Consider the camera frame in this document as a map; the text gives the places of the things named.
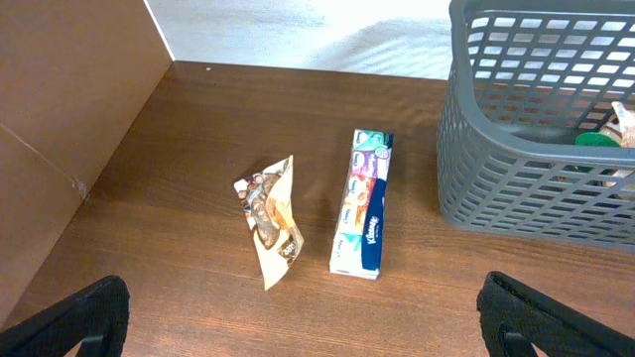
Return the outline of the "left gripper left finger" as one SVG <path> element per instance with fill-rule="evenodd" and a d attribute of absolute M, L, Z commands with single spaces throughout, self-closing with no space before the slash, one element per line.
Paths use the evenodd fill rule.
<path fill-rule="evenodd" d="M 120 357 L 127 335 L 130 294 L 106 276 L 1 333 L 3 356 Z"/>

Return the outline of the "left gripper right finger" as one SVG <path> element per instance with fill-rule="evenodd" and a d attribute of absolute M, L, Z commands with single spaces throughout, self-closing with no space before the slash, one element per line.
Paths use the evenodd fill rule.
<path fill-rule="evenodd" d="M 634 339 L 492 271 L 476 300 L 491 356 L 632 356 Z"/>

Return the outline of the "green lid glass jar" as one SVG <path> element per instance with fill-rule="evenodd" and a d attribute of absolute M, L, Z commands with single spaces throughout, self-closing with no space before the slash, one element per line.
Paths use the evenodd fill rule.
<path fill-rule="evenodd" d="M 598 132 L 585 132 L 579 134 L 575 138 L 574 144 L 576 146 L 620 148 L 620 144 L 616 140 L 611 139 L 609 136 L 600 134 Z M 567 169 L 574 172 L 582 173 L 589 173 L 592 171 L 592 167 L 584 167 L 578 165 L 567 165 Z"/>

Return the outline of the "beige pasta bag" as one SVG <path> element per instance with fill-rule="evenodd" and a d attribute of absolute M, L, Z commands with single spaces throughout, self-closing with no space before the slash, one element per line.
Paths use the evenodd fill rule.
<path fill-rule="evenodd" d="M 600 128 L 599 139 L 602 147 L 616 147 L 620 149 L 634 149 L 634 111 L 628 110 L 620 101 L 612 101 L 613 114 Z M 613 178 L 634 178 L 634 171 L 622 169 L 609 169 L 607 174 Z M 612 187 L 617 181 L 607 181 L 603 185 Z M 626 191 L 634 192 L 634 183 L 624 184 Z"/>

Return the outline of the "grey plastic shopping basket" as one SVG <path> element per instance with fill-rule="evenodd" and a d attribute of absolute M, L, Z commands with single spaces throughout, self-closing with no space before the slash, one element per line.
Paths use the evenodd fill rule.
<path fill-rule="evenodd" d="M 439 201 L 462 230 L 634 247 L 634 152 L 576 143 L 634 105 L 630 1 L 457 0 Z"/>

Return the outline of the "Kleenex tissue multipack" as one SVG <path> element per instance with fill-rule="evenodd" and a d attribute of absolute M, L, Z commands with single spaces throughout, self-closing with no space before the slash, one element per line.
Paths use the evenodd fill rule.
<path fill-rule="evenodd" d="M 375 280 L 381 271 L 385 196 L 393 135 L 356 129 L 338 214 L 329 270 Z"/>

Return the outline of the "brown snack pouch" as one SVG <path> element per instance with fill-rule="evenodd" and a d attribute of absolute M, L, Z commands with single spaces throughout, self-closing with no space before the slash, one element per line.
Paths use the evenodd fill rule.
<path fill-rule="evenodd" d="M 252 234 L 265 291 L 287 274 L 305 242 L 293 217 L 293 177 L 294 156 L 289 156 L 233 184 Z"/>

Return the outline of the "brown cardboard side panel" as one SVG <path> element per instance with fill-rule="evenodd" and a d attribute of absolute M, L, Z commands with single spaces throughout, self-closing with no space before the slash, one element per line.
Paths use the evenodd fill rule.
<path fill-rule="evenodd" d="M 172 63 L 145 0 L 1 1 L 3 316 Z"/>

